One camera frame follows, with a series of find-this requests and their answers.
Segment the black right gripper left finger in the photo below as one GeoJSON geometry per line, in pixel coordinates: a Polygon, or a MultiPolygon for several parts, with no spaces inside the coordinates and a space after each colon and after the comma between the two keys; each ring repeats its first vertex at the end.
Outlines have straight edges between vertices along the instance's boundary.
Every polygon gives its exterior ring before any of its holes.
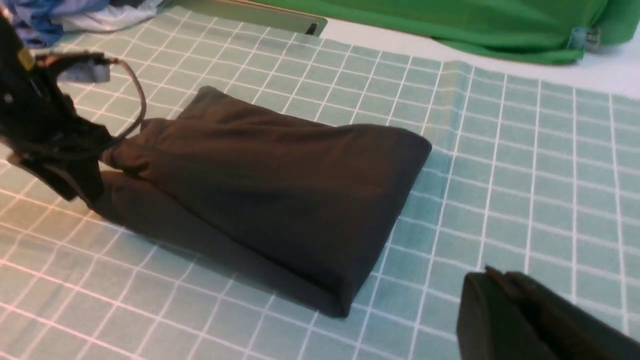
{"type": "Polygon", "coordinates": [[[551,353],[489,276],[466,274],[457,320],[462,360],[549,360],[551,353]]]}

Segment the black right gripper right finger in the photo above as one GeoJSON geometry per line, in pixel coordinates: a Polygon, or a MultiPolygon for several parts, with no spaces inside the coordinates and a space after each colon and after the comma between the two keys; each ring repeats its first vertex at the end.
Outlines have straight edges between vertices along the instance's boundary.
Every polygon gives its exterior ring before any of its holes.
{"type": "Polygon", "coordinates": [[[537,337],[559,360],[637,360],[639,342],[573,305],[521,272],[489,265],[485,274],[505,292],[537,337]]]}

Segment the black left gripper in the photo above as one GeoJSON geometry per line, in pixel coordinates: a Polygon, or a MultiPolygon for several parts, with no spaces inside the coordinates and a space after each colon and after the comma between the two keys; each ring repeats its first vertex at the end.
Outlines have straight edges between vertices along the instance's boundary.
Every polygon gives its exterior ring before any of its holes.
{"type": "Polygon", "coordinates": [[[33,55],[4,16],[0,40],[1,137],[16,151],[7,162],[64,200],[92,205],[105,193],[99,155],[114,138],[78,114],[58,77],[74,66],[109,61],[87,51],[33,55]]]}

